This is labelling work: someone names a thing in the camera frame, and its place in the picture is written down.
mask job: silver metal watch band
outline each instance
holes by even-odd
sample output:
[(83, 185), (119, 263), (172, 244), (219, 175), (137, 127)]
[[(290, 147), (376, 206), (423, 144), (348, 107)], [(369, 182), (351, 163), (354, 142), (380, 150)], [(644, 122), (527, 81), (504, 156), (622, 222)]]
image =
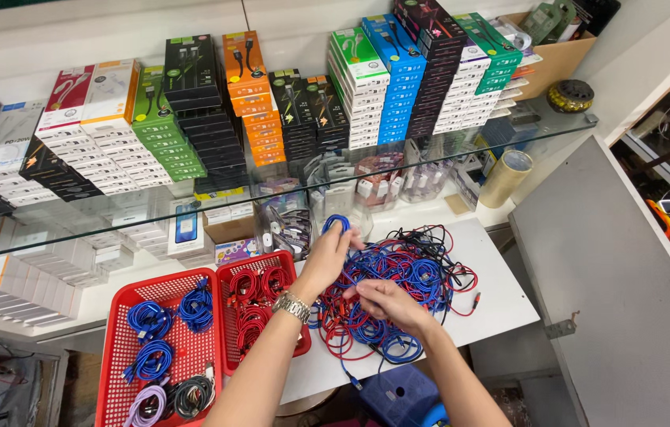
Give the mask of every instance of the silver metal watch band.
[(280, 296), (277, 297), (274, 306), (272, 306), (272, 312), (276, 313), (281, 308), (291, 315), (296, 316), (304, 324), (309, 321), (311, 308), (297, 296), (288, 291), (281, 293)]

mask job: door hinge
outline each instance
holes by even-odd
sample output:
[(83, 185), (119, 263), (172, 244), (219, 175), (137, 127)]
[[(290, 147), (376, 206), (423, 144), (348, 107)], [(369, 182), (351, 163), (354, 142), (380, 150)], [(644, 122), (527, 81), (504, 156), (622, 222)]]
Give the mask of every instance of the door hinge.
[(553, 325), (548, 325), (547, 327), (544, 327), (544, 331), (546, 331), (546, 336), (549, 338), (549, 340), (553, 340), (554, 338), (560, 338), (562, 336), (566, 335), (572, 335), (575, 333), (575, 329), (577, 328), (577, 324), (575, 323), (575, 316), (580, 314), (580, 310), (577, 312), (574, 312), (572, 315), (572, 318), (568, 320), (563, 320), (557, 323), (554, 323)]

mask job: tape roll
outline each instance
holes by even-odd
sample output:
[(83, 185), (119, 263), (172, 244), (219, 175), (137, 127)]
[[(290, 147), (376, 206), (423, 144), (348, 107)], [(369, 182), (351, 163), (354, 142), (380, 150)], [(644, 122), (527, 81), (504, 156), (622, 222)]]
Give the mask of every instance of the tape roll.
[(532, 159), (522, 151), (507, 150), (493, 166), (480, 189), (479, 202), (500, 208), (532, 170)]

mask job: purple cable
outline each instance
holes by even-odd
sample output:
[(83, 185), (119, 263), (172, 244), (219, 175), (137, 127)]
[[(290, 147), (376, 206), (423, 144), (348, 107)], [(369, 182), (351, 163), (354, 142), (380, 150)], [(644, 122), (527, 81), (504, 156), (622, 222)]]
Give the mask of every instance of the purple cable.
[[(140, 393), (134, 398), (134, 403), (129, 407), (129, 416), (124, 422), (124, 427), (152, 427), (163, 414), (164, 407), (167, 405), (167, 393), (163, 390), (163, 385), (169, 382), (169, 377), (166, 377), (161, 381), (159, 385), (151, 385), (140, 390)], [(140, 403), (150, 399), (152, 396), (158, 398), (158, 409), (156, 413), (149, 417), (144, 418), (140, 416)]]

